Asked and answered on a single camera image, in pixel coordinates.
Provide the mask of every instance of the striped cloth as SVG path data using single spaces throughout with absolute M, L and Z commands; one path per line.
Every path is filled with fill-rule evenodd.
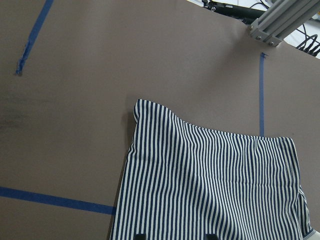
M 302 240 L 310 227 L 290 138 L 206 129 L 139 99 L 112 240 Z

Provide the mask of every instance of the stripe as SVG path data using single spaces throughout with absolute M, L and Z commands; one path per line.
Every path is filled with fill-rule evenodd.
M 11 199 L 25 200 L 34 203 L 54 205 L 59 207 L 79 209 L 100 214 L 114 215 L 116 208 L 87 201 L 73 200 L 64 197 L 45 195 L 29 191 L 16 190 L 0 186 L 0 196 Z
M 42 10 L 33 25 L 33 28 L 30 32 L 29 37 L 28 37 L 28 41 L 24 47 L 23 54 L 22 54 L 21 58 L 18 60 L 18 64 L 17 64 L 16 71 L 15 71 L 15 73 L 17 75 L 21 75 L 21 73 L 22 73 L 22 70 L 23 70 L 24 65 L 26 63 L 26 60 L 28 59 L 28 56 L 31 52 L 31 49 L 36 42 L 37 36 L 40 32 L 40 29 L 41 29 L 41 27 L 47 17 L 47 14 L 48 14 L 53 2 L 54 2 L 54 0 L 46 0 L 45 1 L 44 5 L 42 7 Z
M 301 240 L 312 228 L 290 138 L 199 127 L 139 99 L 112 240 Z
M 264 64 L 265 64 L 265 53 L 260 54 L 259 64 L 259 127 L 260 136 L 265 136 L 265 100 L 264 100 Z

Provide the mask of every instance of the blue tape strip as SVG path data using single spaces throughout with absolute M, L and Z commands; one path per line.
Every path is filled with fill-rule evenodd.
M 28 59 L 29 53 L 37 39 L 38 33 L 46 19 L 46 16 L 51 8 L 52 3 L 54 2 L 54 0 L 46 0 L 43 8 L 38 16 L 38 18 L 35 21 L 35 24 L 33 25 L 32 31 L 30 32 L 29 38 L 28 38 L 28 42 L 25 45 L 23 54 L 21 56 L 21 58 L 18 61 L 17 67 L 16 67 L 16 74 L 21 74 L 22 73 L 22 69 L 24 68 L 24 65 L 26 63 L 26 60 Z
M 260 54 L 260 66 L 259 66 L 259 127 L 260 136 L 265 136 L 265 100 L 264 100 L 264 63 L 267 54 Z
M 6 197 L 11 199 L 25 200 L 35 203 L 48 204 L 54 206 L 60 206 L 71 209 L 79 209 L 84 211 L 90 211 L 100 214 L 115 215 L 116 208 L 113 206 L 102 205 L 98 203 L 92 203 L 87 201 L 73 200 L 69 198 L 63 198 L 58 196 L 45 195 L 40 193 L 34 193 L 29 191 L 16 190 L 7 187 L 0 186 L 0 197 Z

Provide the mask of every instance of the black and white striped cloth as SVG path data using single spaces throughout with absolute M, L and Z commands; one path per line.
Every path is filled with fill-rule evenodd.
M 314 233 L 290 138 L 222 132 L 139 99 L 111 239 L 302 240 Z

